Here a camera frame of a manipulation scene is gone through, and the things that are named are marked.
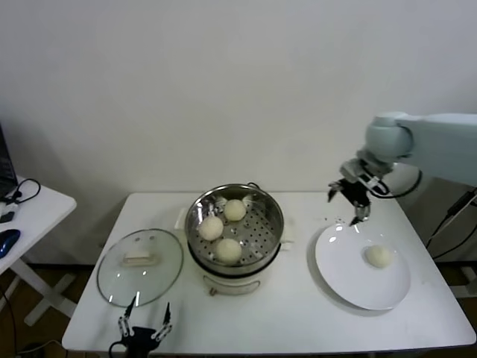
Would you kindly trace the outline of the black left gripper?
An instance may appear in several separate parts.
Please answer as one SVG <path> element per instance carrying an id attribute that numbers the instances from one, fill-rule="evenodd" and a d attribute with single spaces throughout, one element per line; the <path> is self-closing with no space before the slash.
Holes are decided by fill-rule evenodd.
<path id="1" fill-rule="evenodd" d="M 119 317 L 119 332 L 123 336 L 122 344 L 126 347 L 126 358 L 148 358 L 150 352 L 156 348 L 156 339 L 164 339 L 172 330 L 171 305 L 167 303 L 162 327 L 155 331 L 151 328 L 130 328 L 130 315 L 135 305 L 135 298 L 127 306 L 124 314 Z"/>

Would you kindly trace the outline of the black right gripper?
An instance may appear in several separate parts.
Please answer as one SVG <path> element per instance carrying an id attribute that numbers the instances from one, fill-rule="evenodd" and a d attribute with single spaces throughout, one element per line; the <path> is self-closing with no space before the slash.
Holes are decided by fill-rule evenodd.
<path id="1" fill-rule="evenodd" d="M 373 179 L 371 171 L 363 160 L 354 158 L 344 162 L 340 169 L 341 180 L 331 182 L 327 201 L 331 201 L 339 192 L 355 206 L 355 215 L 350 226 L 365 222 L 370 217 L 370 200 L 367 196 L 368 184 Z"/>

